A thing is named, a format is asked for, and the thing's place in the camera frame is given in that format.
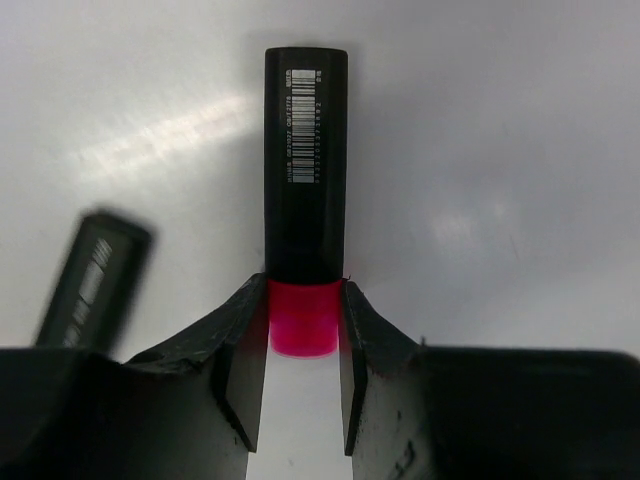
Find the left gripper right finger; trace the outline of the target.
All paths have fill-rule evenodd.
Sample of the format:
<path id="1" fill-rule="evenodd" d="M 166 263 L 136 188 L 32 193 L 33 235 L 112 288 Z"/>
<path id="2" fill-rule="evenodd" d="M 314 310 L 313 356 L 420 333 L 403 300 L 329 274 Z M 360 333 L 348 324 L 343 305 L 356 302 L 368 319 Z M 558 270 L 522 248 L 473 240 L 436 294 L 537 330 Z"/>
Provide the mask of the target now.
<path id="1" fill-rule="evenodd" d="M 619 352 L 418 343 L 340 291 L 344 451 L 357 479 L 635 479 L 639 363 Z"/>

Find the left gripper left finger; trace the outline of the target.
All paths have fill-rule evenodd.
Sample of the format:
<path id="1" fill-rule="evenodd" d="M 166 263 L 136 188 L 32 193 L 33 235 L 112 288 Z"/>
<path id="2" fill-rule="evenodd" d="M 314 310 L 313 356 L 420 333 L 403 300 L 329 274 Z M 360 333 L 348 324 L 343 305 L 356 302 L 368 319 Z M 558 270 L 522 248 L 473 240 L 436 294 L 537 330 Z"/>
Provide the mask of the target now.
<path id="1" fill-rule="evenodd" d="M 266 367 L 266 277 L 120 363 L 87 349 L 1 353 L 5 479 L 242 479 Z"/>

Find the orange black highlighter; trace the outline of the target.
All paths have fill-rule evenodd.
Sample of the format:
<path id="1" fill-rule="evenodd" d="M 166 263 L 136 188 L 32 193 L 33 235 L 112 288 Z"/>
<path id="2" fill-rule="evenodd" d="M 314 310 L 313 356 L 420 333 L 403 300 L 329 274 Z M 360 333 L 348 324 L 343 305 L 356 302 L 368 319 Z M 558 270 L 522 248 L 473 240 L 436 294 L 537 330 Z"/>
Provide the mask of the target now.
<path id="1" fill-rule="evenodd" d="M 108 354 L 153 245 L 150 228 L 109 210 L 86 212 L 35 339 L 37 347 Z"/>

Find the pink black highlighter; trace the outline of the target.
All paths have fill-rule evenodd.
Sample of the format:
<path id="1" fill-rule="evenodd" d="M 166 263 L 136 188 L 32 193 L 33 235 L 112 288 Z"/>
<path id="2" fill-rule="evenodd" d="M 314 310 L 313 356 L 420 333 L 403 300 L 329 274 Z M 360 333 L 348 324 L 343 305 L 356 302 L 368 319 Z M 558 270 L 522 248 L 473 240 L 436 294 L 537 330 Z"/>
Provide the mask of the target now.
<path id="1" fill-rule="evenodd" d="M 321 358 L 338 343 L 343 280 L 348 54 L 265 52 L 264 226 L 270 342 Z"/>

